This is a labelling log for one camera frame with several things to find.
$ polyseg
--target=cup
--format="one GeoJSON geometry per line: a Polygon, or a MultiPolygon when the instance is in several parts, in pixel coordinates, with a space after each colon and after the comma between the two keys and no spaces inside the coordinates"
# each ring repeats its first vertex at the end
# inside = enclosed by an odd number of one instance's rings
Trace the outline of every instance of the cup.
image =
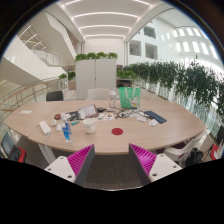
{"type": "Polygon", "coordinates": [[[88,134],[91,134],[95,131],[95,120],[93,118],[87,118],[83,121],[85,131],[88,134]]]}

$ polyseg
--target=white cupboard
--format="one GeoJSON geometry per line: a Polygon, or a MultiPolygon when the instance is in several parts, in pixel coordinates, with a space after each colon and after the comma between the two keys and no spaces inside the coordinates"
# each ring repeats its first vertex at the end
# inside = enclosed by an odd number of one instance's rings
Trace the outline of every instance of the white cupboard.
{"type": "Polygon", "coordinates": [[[78,61],[75,64],[77,99],[88,98],[88,89],[116,88],[116,59],[78,61]]]}

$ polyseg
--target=water bottle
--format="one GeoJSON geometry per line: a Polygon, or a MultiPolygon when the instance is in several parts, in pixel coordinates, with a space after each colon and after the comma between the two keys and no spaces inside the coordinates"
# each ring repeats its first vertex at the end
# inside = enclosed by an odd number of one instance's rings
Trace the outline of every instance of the water bottle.
{"type": "Polygon", "coordinates": [[[113,110],[115,104],[116,104],[116,91],[113,90],[109,92],[109,108],[113,110]]]}
{"type": "Polygon", "coordinates": [[[61,128],[63,130],[65,141],[67,143],[72,143],[74,141],[74,136],[72,135],[70,124],[68,123],[68,119],[65,118],[64,123],[61,124],[61,128]]]}

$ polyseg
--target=window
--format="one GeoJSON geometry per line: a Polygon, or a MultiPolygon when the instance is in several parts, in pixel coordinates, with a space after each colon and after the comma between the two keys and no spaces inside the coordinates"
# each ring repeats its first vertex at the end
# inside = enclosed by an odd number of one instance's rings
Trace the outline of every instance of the window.
{"type": "Polygon", "coordinates": [[[204,43],[201,43],[201,47],[202,47],[202,50],[203,50],[204,54],[209,55],[208,54],[208,49],[207,49],[207,47],[206,47],[206,45],[204,43]]]}
{"type": "Polygon", "coordinates": [[[212,47],[211,45],[209,45],[209,47],[210,47],[210,49],[211,49],[211,51],[212,51],[213,57],[216,58],[216,59],[218,59],[214,47],[212,47]]]}
{"type": "Polygon", "coordinates": [[[177,51],[181,52],[180,43],[176,43],[177,51]]]}
{"type": "Polygon", "coordinates": [[[148,27],[148,26],[144,27],[144,35],[156,39],[155,30],[151,27],[148,27]]]}
{"type": "Polygon", "coordinates": [[[188,43],[187,42],[183,42],[183,45],[184,45],[184,51],[185,52],[189,52],[189,46],[188,46],[188,43]]]}
{"type": "Polygon", "coordinates": [[[197,35],[198,37],[200,37],[200,36],[201,36],[201,34],[198,32],[198,30],[197,30],[197,29],[194,29],[194,32],[196,33],[196,35],[197,35]]]}
{"type": "Polygon", "coordinates": [[[190,28],[187,28],[187,32],[188,32],[188,34],[189,34],[190,36],[194,36],[194,34],[193,34],[193,32],[191,31],[190,28]]]}
{"type": "Polygon", "coordinates": [[[193,44],[193,47],[194,47],[194,52],[200,53],[198,43],[197,42],[192,42],[192,44],[193,44]]]}
{"type": "Polygon", "coordinates": [[[151,44],[145,44],[145,57],[151,59],[158,59],[157,58],[157,46],[151,44]]]}
{"type": "Polygon", "coordinates": [[[182,37],[185,36],[185,33],[184,33],[183,29],[179,29],[179,33],[180,33],[180,35],[181,35],[182,37]]]}
{"type": "Polygon", "coordinates": [[[130,41],[130,55],[141,56],[141,42],[136,40],[130,41]]]}
{"type": "Polygon", "coordinates": [[[178,37],[176,30],[173,31],[173,35],[174,35],[174,37],[178,37]]]}
{"type": "Polygon", "coordinates": [[[202,34],[203,34],[203,36],[206,38],[206,39],[208,39],[208,37],[205,35],[205,33],[201,30],[201,32],[202,32],[202,34]]]}

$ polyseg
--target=oval table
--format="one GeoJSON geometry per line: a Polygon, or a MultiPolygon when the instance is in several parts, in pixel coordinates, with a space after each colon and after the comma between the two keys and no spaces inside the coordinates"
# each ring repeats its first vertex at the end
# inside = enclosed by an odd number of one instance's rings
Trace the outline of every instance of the oval table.
{"type": "Polygon", "coordinates": [[[145,123],[137,121],[136,117],[115,118],[111,121],[96,121],[96,130],[92,134],[85,133],[83,121],[71,126],[74,135],[73,143],[66,143],[63,132],[57,132],[56,127],[51,127],[50,122],[57,113],[77,111],[79,108],[95,104],[96,107],[108,108],[107,100],[75,100],[56,101],[42,103],[27,103],[15,110],[4,123],[29,140],[39,144],[48,163],[55,160],[51,148],[76,152],[88,145],[95,145],[95,153],[98,155],[127,154],[129,143],[138,145],[149,151],[165,148],[193,138],[204,131],[207,126],[195,115],[182,106],[167,100],[149,100],[141,97],[140,109],[151,110],[167,120],[150,126],[150,120],[145,123]],[[23,110],[32,111],[30,114],[20,113],[23,110]],[[52,132],[47,140],[42,132],[39,122],[45,120],[52,132]],[[121,128],[122,135],[112,134],[112,129],[121,128]]]}

